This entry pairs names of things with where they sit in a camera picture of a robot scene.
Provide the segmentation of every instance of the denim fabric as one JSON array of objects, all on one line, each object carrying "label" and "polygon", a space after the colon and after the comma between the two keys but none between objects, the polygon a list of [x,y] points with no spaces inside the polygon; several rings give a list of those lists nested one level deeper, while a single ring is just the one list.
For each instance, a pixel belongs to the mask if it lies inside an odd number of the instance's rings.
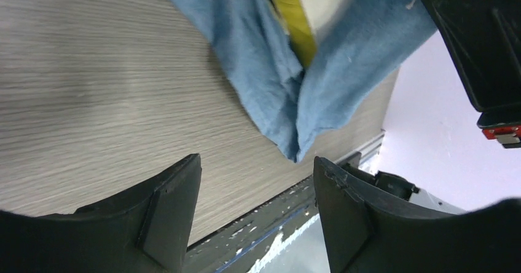
[{"label": "denim fabric", "polygon": [[353,0],[304,71],[267,0],[172,0],[208,39],[260,132],[294,162],[435,32],[412,1]]}]

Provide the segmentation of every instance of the wood grain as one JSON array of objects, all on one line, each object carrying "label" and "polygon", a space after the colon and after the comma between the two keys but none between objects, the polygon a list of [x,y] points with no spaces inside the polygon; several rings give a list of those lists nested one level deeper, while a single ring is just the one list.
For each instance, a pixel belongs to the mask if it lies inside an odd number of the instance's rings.
[{"label": "wood grain", "polygon": [[194,242],[376,135],[393,84],[296,165],[168,0],[0,0],[0,208],[70,213],[200,152]]}]

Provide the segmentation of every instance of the yellow object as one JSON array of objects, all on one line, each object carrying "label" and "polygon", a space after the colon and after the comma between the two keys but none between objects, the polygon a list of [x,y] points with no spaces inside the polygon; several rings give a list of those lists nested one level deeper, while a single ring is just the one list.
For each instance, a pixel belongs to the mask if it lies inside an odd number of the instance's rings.
[{"label": "yellow object", "polygon": [[291,48],[304,68],[308,68],[316,53],[313,31],[300,0],[272,0],[289,32]]}]

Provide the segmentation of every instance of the blue line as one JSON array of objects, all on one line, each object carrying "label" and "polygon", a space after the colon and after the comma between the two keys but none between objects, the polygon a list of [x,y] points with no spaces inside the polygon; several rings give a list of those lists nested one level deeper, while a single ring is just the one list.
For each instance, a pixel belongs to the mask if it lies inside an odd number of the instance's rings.
[{"label": "blue line", "polygon": [[228,267],[230,267],[233,263],[235,263],[238,259],[240,259],[242,256],[244,256],[247,252],[252,250],[257,244],[261,243],[266,238],[270,237],[273,233],[275,233],[277,230],[279,230],[280,227],[284,226],[287,222],[289,222],[291,219],[293,219],[295,216],[297,216],[299,213],[301,213],[305,208],[301,207],[298,210],[296,210],[294,213],[292,213],[287,219],[285,219],[280,225],[277,227],[269,230],[266,234],[264,234],[261,238],[255,240],[250,246],[244,248],[240,253],[238,253],[236,256],[234,256],[228,263],[222,265],[215,273],[221,273],[224,270],[226,270]]}]

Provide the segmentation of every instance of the blue cloth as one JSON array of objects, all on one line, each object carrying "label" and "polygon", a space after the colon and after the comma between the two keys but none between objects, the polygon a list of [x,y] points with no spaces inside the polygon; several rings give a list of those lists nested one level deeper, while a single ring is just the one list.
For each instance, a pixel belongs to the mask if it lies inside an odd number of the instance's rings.
[{"label": "blue cloth", "polygon": [[260,132],[294,162],[435,32],[412,1],[353,0],[304,71],[268,0],[172,0],[208,39]]}]

